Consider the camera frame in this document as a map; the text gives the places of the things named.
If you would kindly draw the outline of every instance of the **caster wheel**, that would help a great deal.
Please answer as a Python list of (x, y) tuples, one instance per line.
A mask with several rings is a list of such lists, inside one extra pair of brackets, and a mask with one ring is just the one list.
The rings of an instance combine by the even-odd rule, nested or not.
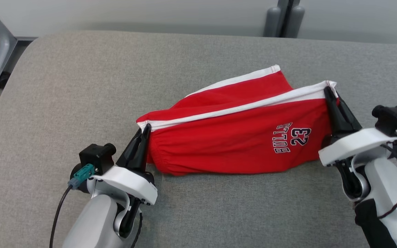
[(10, 72), (2, 72), (0, 76), (0, 89), (3, 89), (10, 77)]

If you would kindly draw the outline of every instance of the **red fabric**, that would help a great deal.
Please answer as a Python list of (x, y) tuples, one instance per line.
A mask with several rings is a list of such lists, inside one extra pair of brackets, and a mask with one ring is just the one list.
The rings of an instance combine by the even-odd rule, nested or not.
[[(277, 72), (192, 94), (172, 108), (148, 113), (137, 122), (224, 110), (291, 90)], [(148, 162), (175, 176), (279, 172), (318, 159), (322, 140), (329, 133), (324, 99), (289, 102), (155, 130)]]
[(171, 120), (224, 110), (274, 97), (291, 90), (292, 87), (280, 71), (258, 79), (192, 94), (178, 101), (168, 110), (150, 112), (137, 119), (136, 122)]

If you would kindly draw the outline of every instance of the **teal connector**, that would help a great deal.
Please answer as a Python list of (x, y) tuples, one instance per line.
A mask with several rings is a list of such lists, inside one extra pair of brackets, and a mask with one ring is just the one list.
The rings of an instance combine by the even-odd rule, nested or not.
[(90, 178), (90, 176), (95, 172), (94, 165), (86, 164), (73, 175), (74, 177), (72, 179), (68, 181), (68, 186), (71, 186), (72, 189), (77, 189), (82, 182)]

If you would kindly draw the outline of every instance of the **white wall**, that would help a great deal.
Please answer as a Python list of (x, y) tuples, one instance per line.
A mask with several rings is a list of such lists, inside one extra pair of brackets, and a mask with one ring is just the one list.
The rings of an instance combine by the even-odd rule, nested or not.
[(0, 0), (17, 37), (67, 29), (261, 36), (278, 0)]
[(397, 0), (301, 0), (298, 38), (397, 43)]
[[(262, 36), (278, 0), (0, 0), (17, 37), (95, 29)], [(397, 43), (397, 0), (301, 0), (298, 38)]]

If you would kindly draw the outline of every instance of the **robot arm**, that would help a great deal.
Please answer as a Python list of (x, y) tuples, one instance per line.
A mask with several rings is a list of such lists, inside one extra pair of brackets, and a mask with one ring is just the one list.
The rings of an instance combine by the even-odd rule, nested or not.
[[(111, 144), (92, 144), (80, 152), (81, 165), (93, 165), (95, 172), (79, 189), (91, 194), (66, 237), (63, 248), (121, 248), (134, 228), (141, 204), (153, 205), (157, 199), (154, 177), (146, 172), (146, 156), (151, 126), (139, 129), (114, 166)], [(134, 247), (138, 236), (131, 247)]]
[(372, 248), (397, 248), (397, 107), (377, 106), (376, 128), (362, 129), (347, 105), (325, 89), (332, 135), (319, 151), (322, 164), (335, 166), (343, 190), (355, 204), (355, 222)]

